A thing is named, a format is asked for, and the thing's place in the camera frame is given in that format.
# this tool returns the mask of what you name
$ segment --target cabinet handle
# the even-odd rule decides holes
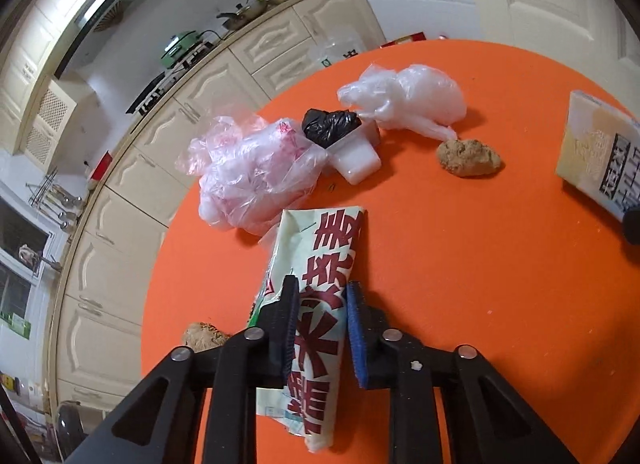
[[[96,399],[102,399],[102,396],[100,394],[96,394],[95,392],[86,392],[85,390],[80,390],[80,388],[77,388],[76,386],[74,386],[74,392],[79,396],[95,397]]]
[[[78,307],[84,311],[87,311],[88,313],[93,314],[94,316],[102,316],[102,313],[100,311],[96,311],[93,307],[89,307],[84,303],[78,303]]]
[[[194,125],[197,123],[196,119],[191,114],[189,114],[185,109],[179,108],[178,112],[180,112],[181,114],[184,114],[184,117],[186,117],[190,123],[193,123]]]
[[[113,240],[111,240],[109,237],[107,237],[107,235],[103,235],[99,231],[95,232],[95,236],[97,236],[99,239],[104,240],[105,242],[108,242],[112,246],[116,245],[116,243]]]
[[[185,102],[184,106],[187,107],[191,111],[191,113],[193,114],[193,116],[196,119],[198,119],[198,120],[200,119],[200,113],[196,109],[194,109],[193,106],[189,102]]]
[[[151,168],[156,168],[156,165],[153,164],[151,161],[149,161],[144,155],[139,154],[139,156],[142,158],[142,160],[149,165]]]
[[[316,29],[316,26],[314,24],[314,22],[311,20],[311,18],[305,16],[305,22],[306,24],[309,26],[309,28],[311,29],[311,32],[316,35],[317,37],[319,37],[322,33],[319,33],[318,30]]]
[[[95,301],[95,300],[91,300],[90,298],[84,297],[83,295],[80,295],[80,300],[85,301],[86,303],[88,303],[89,305],[93,305],[94,307],[97,307],[98,309],[102,308],[102,304]]]

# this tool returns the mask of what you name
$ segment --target orange table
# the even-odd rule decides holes
[[[483,42],[434,40],[372,51],[316,73],[261,115],[302,119],[340,108],[336,90],[372,62],[446,71],[468,104],[455,125],[506,167],[489,179],[442,170],[437,141],[383,134],[383,167],[358,186],[321,177],[308,208],[368,210],[352,276],[391,325],[425,345],[469,343],[491,361],[582,464],[604,464],[640,414],[640,251],[619,223],[555,175],[569,92],[620,107],[584,76],[537,54]],[[142,330],[142,370],[191,321],[226,332],[246,324],[268,254],[242,231],[198,217],[198,187],[182,203],[158,256]],[[258,460],[385,463],[388,392],[357,388],[342,366],[335,445],[309,454],[302,439],[258,419]]]

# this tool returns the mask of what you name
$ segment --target clear plastic bag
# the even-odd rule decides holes
[[[441,141],[458,138],[451,125],[466,115],[458,84],[441,70],[418,64],[400,72],[369,66],[357,82],[338,89],[338,99],[382,128],[406,128]]]
[[[300,206],[326,164],[328,155],[299,123],[281,119],[255,131],[261,120],[242,126],[229,116],[212,120],[176,163],[201,175],[200,217],[219,229],[264,235],[282,210]]]

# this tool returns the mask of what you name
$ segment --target white plastic bag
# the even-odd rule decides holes
[[[316,186],[327,161],[324,149],[295,121],[261,128],[263,123],[254,117],[240,126],[232,117],[217,117],[178,159],[178,169],[201,175],[199,213],[208,224],[264,235]]]
[[[450,125],[466,115],[458,84],[441,70],[418,64],[400,72],[369,66],[357,82],[338,89],[338,99],[382,128],[405,128],[441,141],[458,138]]]

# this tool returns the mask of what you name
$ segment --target black object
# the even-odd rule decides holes
[[[330,147],[360,125],[362,121],[358,115],[347,110],[325,112],[309,109],[302,120],[305,136],[323,149]]]
[[[640,245],[640,206],[625,211],[622,216],[622,234],[629,244]]]
[[[360,385],[389,388],[390,464],[438,464],[443,455],[434,387],[444,404],[456,464],[577,464],[577,460],[482,354],[422,345],[347,286],[349,340]]]

